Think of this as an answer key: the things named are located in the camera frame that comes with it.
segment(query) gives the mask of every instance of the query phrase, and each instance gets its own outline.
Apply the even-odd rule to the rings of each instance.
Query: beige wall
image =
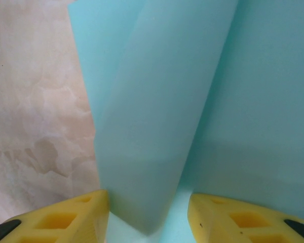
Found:
[[[0,223],[98,188],[72,0],[0,0]]]

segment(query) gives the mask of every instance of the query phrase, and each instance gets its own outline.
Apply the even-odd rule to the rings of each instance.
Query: beige marbled background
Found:
[[[0,0],[0,223],[98,188],[73,0]]]

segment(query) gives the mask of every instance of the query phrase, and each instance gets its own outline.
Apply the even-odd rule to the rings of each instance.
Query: square hole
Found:
[[[86,197],[80,198],[79,200],[77,200],[77,202],[79,202],[79,203],[87,203],[90,200],[91,200],[91,197],[90,196],[86,196]]]
[[[57,237],[23,237],[18,243],[55,243]]]
[[[252,243],[291,243],[282,235],[254,235],[249,238]]]
[[[268,221],[256,212],[231,213],[230,217],[240,228],[255,228],[269,226]]]
[[[76,216],[77,214],[73,213],[49,214],[39,222],[36,229],[66,229]]]

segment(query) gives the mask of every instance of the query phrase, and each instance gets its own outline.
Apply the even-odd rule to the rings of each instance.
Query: folded foam sheet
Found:
[[[109,228],[124,232],[121,241],[107,240],[157,241],[231,24],[231,3],[79,0],[69,6],[95,120],[99,177],[115,215]]]
[[[181,183],[304,218],[304,1],[240,1]]]

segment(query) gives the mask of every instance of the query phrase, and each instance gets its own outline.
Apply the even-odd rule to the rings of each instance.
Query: yellow plastic piece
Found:
[[[7,220],[22,222],[0,243],[103,243],[108,215],[107,191],[93,191]]]
[[[304,243],[285,222],[297,217],[229,198],[193,194],[188,221],[197,243]]]

